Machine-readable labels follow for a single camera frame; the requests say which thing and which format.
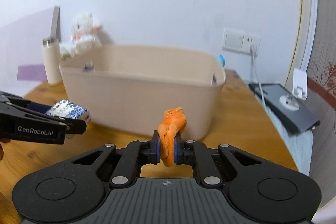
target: crosshair symbol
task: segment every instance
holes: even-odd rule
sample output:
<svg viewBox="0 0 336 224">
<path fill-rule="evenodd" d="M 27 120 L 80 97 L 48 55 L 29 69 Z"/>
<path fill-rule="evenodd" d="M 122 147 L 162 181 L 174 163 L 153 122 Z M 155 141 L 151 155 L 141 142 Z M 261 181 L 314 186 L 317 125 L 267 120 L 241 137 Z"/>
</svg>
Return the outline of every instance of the crosshair symbol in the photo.
<svg viewBox="0 0 336 224">
<path fill-rule="evenodd" d="M 163 185 L 164 186 L 170 186 L 170 185 L 172 185 L 173 183 L 171 182 L 171 181 L 169 181 L 169 180 L 166 180 L 164 183 L 163 183 Z"/>
</svg>

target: wooden table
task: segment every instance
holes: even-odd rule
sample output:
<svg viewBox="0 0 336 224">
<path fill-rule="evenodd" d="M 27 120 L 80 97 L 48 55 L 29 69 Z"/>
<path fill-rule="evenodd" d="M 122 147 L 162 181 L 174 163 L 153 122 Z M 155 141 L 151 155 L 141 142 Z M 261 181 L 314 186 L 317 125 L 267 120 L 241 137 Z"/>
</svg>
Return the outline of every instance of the wooden table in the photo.
<svg viewBox="0 0 336 224">
<path fill-rule="evenodd" d="M 226 73 L 226 83 L 218 98 L 209 133 L 203 142 L 209 148 L 228 143 L 296 170 L 292 157 L 262 106 L 235 72 Z M 27 99 L 48 105 L 66 97 L 63 85 L 50 87 L 47 83 L 41 84 L 26 96 Z M 66 139 L 64 145 L 20 141 L 3 144 L 4 159 L 0 161 L 0 224 L 20 222 L 11 201 L 11 191 L 23 176 L 105 143 L 114 143 L 117 148 L 122 148 L 139 139 L 139 135 L 113 130 L 92 122 L 83 135 Z M 160 163 L 144 166 L 141 176 L 191 177 L 192 169 L 184 165 L 166 168 Z"/>
</svg>

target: beige plastic bin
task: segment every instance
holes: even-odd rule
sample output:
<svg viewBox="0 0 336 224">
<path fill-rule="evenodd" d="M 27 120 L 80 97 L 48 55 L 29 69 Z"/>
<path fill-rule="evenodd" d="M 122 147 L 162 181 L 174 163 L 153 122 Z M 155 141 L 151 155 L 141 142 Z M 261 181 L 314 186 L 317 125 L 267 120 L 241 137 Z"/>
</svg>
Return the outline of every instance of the beige plastic bin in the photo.
<svg viewBox="0 0 336 224">
<path fill-rule="evenodd" d="M 94 70 L 85 71 L 88 62 Z M 69 100 L 87 108 L 94 122 L 148 137 L 165 110 L 182 106 L 188 120 L 182 137 L 203 138 L 225 81 L 214 56 L 164 47 L 105 46 L 60 70 Z"/>
</svg>

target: white trim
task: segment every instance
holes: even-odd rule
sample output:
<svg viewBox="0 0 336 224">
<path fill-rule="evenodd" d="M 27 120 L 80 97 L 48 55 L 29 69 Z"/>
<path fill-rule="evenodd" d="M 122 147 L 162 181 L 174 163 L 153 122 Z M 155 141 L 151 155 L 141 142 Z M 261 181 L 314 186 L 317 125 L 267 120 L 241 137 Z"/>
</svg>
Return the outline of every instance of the white trim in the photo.
<svg viewBox="0 0 336 224">
<path fill-rule="evenodd" d="M 286 88 L 292 90 L 295 68 L 306 71 L 313 47 L 318 0 L 302 0 L 301 21 L 293 62 L 286 81 Z"/>
</svg>

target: orange cloth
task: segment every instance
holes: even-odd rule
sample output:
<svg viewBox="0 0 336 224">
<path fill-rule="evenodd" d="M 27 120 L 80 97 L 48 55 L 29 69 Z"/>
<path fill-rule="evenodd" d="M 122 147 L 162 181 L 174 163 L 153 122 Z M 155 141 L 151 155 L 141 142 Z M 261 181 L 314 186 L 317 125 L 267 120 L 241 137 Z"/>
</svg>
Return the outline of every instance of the orange cloth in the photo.
<svg viewBox="0 0 336 224">
<path fill-rule="evenodd" d="M 165 111 L 164 120 L 157 129 L 160 136 L 160 158 L 165 166 L 174 163 L 174 138 L 178 132 L 182 133 L 187 125 L 183 108 L 178 107 Z"/>
</svg>

